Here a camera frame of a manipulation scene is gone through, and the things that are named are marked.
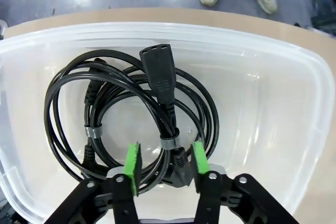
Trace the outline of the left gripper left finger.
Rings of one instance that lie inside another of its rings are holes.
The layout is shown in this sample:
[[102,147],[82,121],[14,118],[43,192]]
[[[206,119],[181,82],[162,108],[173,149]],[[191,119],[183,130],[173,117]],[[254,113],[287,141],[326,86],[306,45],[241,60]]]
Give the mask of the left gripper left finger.
[[45,223],[97,223],[112,209],[115,223],[139,223],[133,198],[139,195],[141,144],[130,144],[125,165],[103,182],[81,181]]

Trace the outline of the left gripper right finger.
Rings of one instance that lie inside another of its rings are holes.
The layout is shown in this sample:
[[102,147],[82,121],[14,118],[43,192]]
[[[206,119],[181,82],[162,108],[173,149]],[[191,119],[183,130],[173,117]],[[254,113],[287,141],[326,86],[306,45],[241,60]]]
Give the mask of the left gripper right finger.
[[219,223],[227,207],[243,223],[297,223],[297,220],[250,174],[231,179],[211,169],[203,144],[192,144],[191,166],[200,194],[194,223]]

